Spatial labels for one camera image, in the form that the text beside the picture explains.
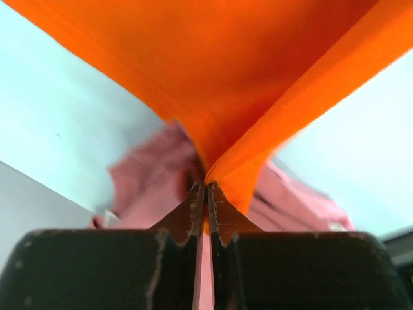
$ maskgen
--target gray surface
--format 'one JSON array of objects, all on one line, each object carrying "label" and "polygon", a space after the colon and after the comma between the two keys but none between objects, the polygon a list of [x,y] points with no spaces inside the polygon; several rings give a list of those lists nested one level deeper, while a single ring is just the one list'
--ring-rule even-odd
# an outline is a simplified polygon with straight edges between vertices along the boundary
[{"label": "gray surface", "polygon": [[27,232],[85,227],[92,213],[0,162],[0,270]]}]

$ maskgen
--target black object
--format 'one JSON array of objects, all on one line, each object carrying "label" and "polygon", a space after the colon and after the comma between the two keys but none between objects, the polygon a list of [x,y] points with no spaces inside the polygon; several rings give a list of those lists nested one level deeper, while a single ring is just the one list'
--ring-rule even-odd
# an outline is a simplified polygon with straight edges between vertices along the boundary
[{"label": "black object", "polygon": [[265,233],[217,183],[146,231],[37,231],[0,278],[0,310],[198,309],[207,203],[215,309],[412,309],[368,234]]}]

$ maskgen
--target crumpled pink cloth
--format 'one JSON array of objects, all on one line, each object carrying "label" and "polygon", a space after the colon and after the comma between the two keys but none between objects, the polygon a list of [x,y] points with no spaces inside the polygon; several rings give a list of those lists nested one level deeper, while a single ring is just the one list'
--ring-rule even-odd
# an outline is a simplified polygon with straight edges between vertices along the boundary
[{"label": "crumpled pink cloth", "polygon": [[[109,170],[115,186],[112,229],[146,229],[178,204],[204,173],[196,148],[179,125],[165,125]],[[354,230],[332,200],[264,164],[247,217],[265,231]],[[95,216],[91,228],[104,228]],[[209,238],[203,238],[200,310],[213,309]]]}]

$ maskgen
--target pink fabric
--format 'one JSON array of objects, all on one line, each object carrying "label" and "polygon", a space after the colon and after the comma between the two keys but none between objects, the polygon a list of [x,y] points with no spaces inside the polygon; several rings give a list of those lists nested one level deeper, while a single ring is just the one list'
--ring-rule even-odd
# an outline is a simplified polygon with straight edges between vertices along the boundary
[{"label": "pink fabric", "polygon": [[[146,229],[181,203],[194,180],[203,177],[196,149],[178,125],[163,127],[110,169],[115,186],[114,229]],[[354,229],[333,201],[289,178],[270,161],[256,184],[247,216],[266,231],[326,231],[330,224]],[[96,216],[91,227],[103,228]],[[200,310],[211,310],[209,237],[203,238]]]}]

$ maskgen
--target folded orange cloth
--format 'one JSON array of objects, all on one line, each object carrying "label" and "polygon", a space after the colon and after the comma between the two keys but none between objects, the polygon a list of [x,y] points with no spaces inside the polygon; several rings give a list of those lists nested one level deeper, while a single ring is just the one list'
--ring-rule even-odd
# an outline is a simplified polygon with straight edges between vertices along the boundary
[{"label": "folded orange cloth", "polygon": [[243,212],[276,146],[413,46],[412,0],[5,3],[177,119]]}]

